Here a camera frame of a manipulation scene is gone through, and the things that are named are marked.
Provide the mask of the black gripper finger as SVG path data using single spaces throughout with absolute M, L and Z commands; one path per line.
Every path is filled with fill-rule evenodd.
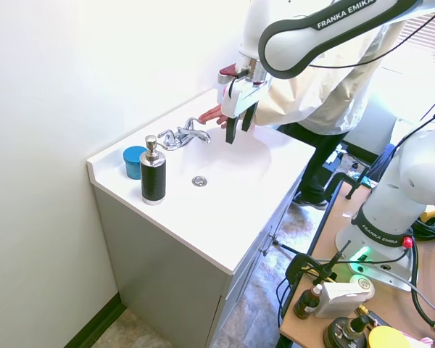
M 236 137 L 236 130 L 238 126 L 238 118 L 228 118 L 225 127 L 225 141 L 228 144 L 232 144 Z
M 242 121 L 241 130 L 247 132 L 253 122 L 254 114 L 257 109 L 258 102 L 255 102 L 251 107 L 249 107 L 244 113 L 244 118 Z

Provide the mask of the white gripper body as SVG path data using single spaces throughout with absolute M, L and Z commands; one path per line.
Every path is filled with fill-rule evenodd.
M 229 118 L 237 118 L 242 112 L 257 103 L 268 92 L 268 80 L 254 83 L 240 78 L 226 86 L 221 104 L 221 112 Z

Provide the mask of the person's bare hand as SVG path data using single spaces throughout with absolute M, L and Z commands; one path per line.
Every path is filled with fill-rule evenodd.
M 198 120 L 201 123 L 207 123 L 211 120 L 216 120 L 216 123 L 222 128 L 225 129 L 228 122 L 228 117 L 222 113 L 222 105 L 218 104 L 216 107 L 206 111 L 202 114 Z

